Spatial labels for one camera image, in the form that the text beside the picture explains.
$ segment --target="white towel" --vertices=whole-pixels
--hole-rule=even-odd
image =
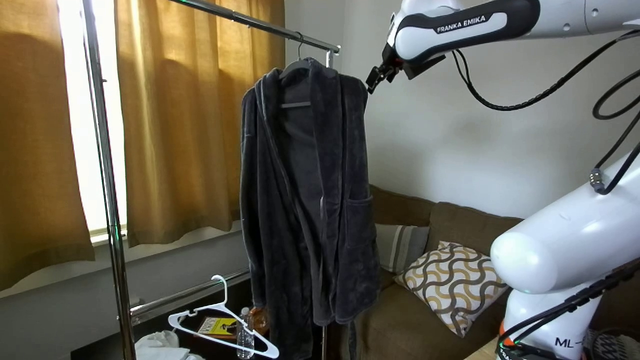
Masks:
[[[138,360],[204,360],[178,347],[178,336],[171,331],[155,332],[136,342]]]

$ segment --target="metal rail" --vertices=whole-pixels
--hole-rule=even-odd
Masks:
[[[207,3],[203,0],[170,0],[183,4],[197,10],[220,16],[240,24],[244,24],[256,29],[266,31],[311,45],[326,51],[326,66],[333,67],[333,57],[340,52],[339,45],[332,45],[318,39],[307,37],[296,31],[291,31],[283,27],[264,22],[259,19],[237,13],[228,8]],[[124,243],[122,239],[120,217],[118,216],[118,201],[116,197],[115,177],[113,173],[113,160],[111,159],[111,146],[109,142],[109,126],[107,120],[106,107],[104,103],[104,89],[102,83],[102,67],[100,66],[100,54],[98,50],[97,30],[93,15],[92,0],[83,0],[83,15],[85,21],[84,49],[89,73],[89,83],[93,106],[93,123],[96,132],[96,144],[100,160],[100,172],[102,174],[102,191],[104,195],[104,206],[107,214],[107,230],[109,236],[109,251],[111,253],[111,268],[113,271],[113,284],[115,286],[116,304],[118,309],[118,321],[120,323],[120,334],[122,336],[122,351],[125,360],[136,360],[136,351],[133,339],[132,316],[136,321],[138,318],[150,311],[162,306],[180,301],[196,293],[204,291],[218,284],[218,281],[209,281],[195,286],[191,289],[180,291],[169,297],[165,297],[148,304],[136,306],[129,309],[129,287],[127,284],[127,273],[124,256]],[[227,280],[236,279],[246,272],[229,274]],[[326,357],[326,327],[323,328],[323,360]]]

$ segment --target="window sill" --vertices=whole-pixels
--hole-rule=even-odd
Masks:
[[[220,236],[238,233],[240,230],[240,221],[235,221],[233,223],[231,231],[229,232],[213,229],[212,227],[206,227],[203,229],[191,231],[190,233],[185,234],[180,240],[175,241],[171,244],[138,245],[133,248],[129,248],[125,236],[125,260],[126,262],[130,262],[143,259],[149,256],[162,254],[164,252],[179,249],[184,246],[199,243],[201,241],[209,241]],[[69,263],[49,266],[25,277],[12,288],[0,291],[0,299],[3,297],[22,293],[23,291],[32,290],[41,286],[71,279],[80,275],[90,274],[92,272],[110,268],[111,256],[109,255],[109,243],[106,236],[104,236],[104,239],[94,237],[92,238],[92,243],[93,248],[95,249],[95,261],[72,261]]]

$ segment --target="mustard curtain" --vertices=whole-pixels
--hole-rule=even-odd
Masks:
[[[57,4],[0,1],[0,290],[93,260],[76,174]]]
[[[284,0],[217,4],[284,24]],[[131,246],[239,218],[241,100],[284,39],[169,0],[116,0]]]

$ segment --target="couch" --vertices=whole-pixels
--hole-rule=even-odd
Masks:
[[[498,217],[447,202],[392,193],[371,186],[377,224],[429,226],[425,251],[453,241],[489,254],[498,235],[522,221]],[[498,334],[509,293],[498,298],[471,326],[464,338],[451,332],[414,294],[380,270],[380,296],[356,319],[359,360],[463,360]],[[603,296],[591,328],[640,329],[640,276]],[[346,327],[329,328],[328,359],[348,359]]]

